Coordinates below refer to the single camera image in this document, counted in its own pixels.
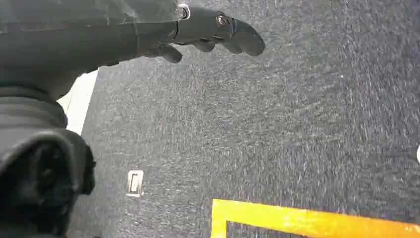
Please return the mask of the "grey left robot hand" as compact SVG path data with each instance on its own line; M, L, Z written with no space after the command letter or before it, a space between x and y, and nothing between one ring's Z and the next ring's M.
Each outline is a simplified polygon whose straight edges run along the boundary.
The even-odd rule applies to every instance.
M179 0L3 0L0 92L59 99L99 67L139 57L178 63L174 45L209 52L217 44L253 57L265 50L248 23Z

